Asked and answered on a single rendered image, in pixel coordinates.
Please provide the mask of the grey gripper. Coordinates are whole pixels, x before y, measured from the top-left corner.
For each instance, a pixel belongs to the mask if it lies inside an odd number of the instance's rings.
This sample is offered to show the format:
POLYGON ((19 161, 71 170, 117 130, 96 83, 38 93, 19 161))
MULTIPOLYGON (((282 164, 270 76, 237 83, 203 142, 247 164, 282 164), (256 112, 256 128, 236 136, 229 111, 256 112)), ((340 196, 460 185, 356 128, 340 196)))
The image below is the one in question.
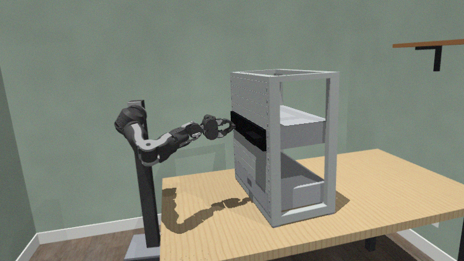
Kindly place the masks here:
POLYGON ((204 116, 200 127, 202 128, 202 133, 207 139, 215 140, 216 138, 223 138, 226 136, 227 133, 236 128, 236 125, 226 118, 216 118, 215 116, 207 114, 204 116), (223 126, 223 124, 226 123, 230 124, 228 128, 224 130, 218 130, 218 126, 223 126))

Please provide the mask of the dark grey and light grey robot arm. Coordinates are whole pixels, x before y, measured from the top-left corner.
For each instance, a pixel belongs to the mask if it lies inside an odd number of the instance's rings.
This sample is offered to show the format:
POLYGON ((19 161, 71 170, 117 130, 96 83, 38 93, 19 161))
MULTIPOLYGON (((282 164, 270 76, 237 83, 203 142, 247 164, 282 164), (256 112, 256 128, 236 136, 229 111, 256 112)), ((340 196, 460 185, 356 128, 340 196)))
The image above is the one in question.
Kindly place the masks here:
POLYGON ((114 123, 116 130, 125 136, 144 166, 154 166, 167 160, 177 149, 187 146, 202 134, 200 125, 191 121, 161 135, 157 140, 148 140, 144 129, 146 119, 146 110, 140 101, 136 101, 128 102, 127 108, 121 110, 114 123))

